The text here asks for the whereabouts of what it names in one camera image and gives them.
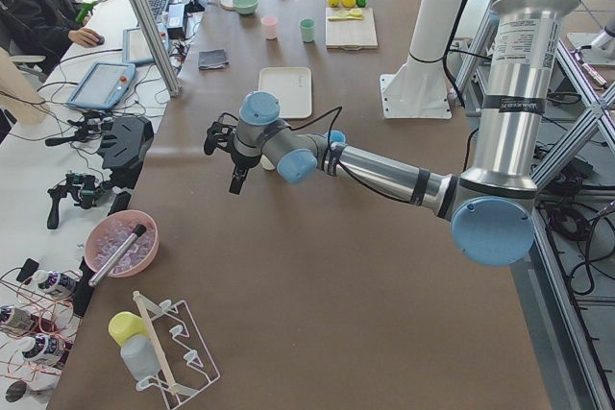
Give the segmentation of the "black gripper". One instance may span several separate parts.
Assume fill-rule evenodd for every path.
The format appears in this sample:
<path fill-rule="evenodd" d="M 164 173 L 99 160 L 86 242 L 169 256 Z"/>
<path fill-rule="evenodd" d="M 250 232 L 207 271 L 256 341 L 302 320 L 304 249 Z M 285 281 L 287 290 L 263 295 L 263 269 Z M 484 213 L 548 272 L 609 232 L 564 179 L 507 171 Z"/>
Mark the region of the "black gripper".
<path fill-rule="evenodd" d="M 239 195 L 243 183 L 247 179 L 249 170 L 259 164 L 261 152 L 259 148 L 245 144 L 239 138 L 237 133 L 234 133 L 231 136 L 229 141 L 229 149 L 232 161 L 234 163 L 229 192 Z"/>

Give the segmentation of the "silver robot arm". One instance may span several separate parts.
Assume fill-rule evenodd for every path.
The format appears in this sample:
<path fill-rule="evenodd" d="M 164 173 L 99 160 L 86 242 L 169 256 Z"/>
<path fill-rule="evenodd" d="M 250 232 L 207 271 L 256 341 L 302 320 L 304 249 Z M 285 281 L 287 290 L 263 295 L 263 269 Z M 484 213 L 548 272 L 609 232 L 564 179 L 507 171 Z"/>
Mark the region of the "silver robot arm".
<path fill-rule="evenodd" d="M 335 142 L 329 134 L 296 134 L 281 119 L 277 99 L 255 91 L 244 98 L 230 131 L 231 192 L 241 190 L 262 159 L 290 183 L 318 169 L 344 172 L 375 193 L 449 221 L 466 257 L 490 266 L 519 260 L 534 240 L 530 214 L 538 188 L 529 173 L 560 25 L 579 2 L 491 0 L 499 24 L 475 156 L 462 174 L 441 176 Z"/>

